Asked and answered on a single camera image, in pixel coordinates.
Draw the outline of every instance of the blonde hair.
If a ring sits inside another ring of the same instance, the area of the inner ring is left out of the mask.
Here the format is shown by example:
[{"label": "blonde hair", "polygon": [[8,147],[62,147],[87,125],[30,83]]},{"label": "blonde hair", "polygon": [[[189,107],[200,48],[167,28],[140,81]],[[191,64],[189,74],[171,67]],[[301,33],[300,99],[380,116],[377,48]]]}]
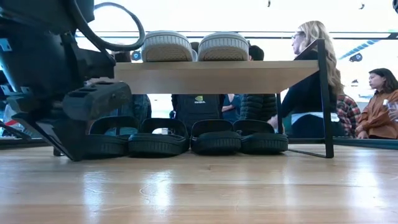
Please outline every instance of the blonde hair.
[{"label": "blonde hair", "polygon": [[335,50],[332,44],[332,38],[326,31],[325,25],[320,21],[309,21],[298,27],[300,31],[305,34],[303,42],[300,44],[300,51],[303,51],[308,47],[314,40],[324,39],[326,48],[326,67],[328,70],[328,82],[332,87],[332,92],[336,95],[343,93],[343,84],[341,84],[340,71],[336,68],[337,59]]}]

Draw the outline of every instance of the shelf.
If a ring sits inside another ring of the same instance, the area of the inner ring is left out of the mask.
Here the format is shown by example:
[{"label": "shelf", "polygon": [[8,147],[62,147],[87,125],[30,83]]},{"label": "shelf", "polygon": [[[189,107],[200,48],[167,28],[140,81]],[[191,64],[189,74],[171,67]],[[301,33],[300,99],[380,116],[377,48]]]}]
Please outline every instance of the shelf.
[{"label": "shelf", "polygon": [[318,71],[318,61],[117,63],[132,94],[280,93]]}]

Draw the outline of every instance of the shoe sole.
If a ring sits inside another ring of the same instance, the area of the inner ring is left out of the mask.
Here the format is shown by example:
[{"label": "shoe sole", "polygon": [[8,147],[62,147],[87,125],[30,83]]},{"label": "shoe sole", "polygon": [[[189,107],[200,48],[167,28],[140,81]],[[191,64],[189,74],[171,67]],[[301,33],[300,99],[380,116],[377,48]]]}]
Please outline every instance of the shoe sole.
[{"label": "shoe sole", "polygon": [[174,31],[153,31],[146,35],[142,46],[143,62],[191,62],[189,40]]},{"label": "shoe sole", "polygon": [[249,44],[235,32],[217,32],[206,36],[199,45],[199,61],[247,61]]}]

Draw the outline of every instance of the plaid shirt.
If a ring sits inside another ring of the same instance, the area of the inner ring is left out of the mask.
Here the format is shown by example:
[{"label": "plaid shirt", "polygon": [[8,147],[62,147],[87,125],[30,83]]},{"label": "plaid shirt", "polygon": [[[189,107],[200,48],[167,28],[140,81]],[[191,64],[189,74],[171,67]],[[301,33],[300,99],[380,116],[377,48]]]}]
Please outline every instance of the plaid shirt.
[{"label": "plaid shirt", "polygon": [[355,129],[361,117],[361,110],[351,97],[347,95],[337,97],[337,115],[344,127],[346,136],[355,138]]}]

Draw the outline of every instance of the wooden tabletop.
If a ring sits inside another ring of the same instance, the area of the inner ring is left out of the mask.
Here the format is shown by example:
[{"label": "wooden tabletop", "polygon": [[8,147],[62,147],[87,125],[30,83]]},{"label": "wooden tabletop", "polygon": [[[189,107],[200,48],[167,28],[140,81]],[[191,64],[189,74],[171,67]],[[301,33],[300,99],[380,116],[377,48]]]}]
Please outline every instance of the wooden tabletop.
[{"label": "wooden tabletop", "polygon": [[398,223],[397,159],[397,151],[342,146],[334,159],[71,162],[50,147],[0,151],[0,223]]},{"label": "wooden tabletop", "polygon": [[280,93],[318,71],[316,60],[117,63],[133,94]]}]

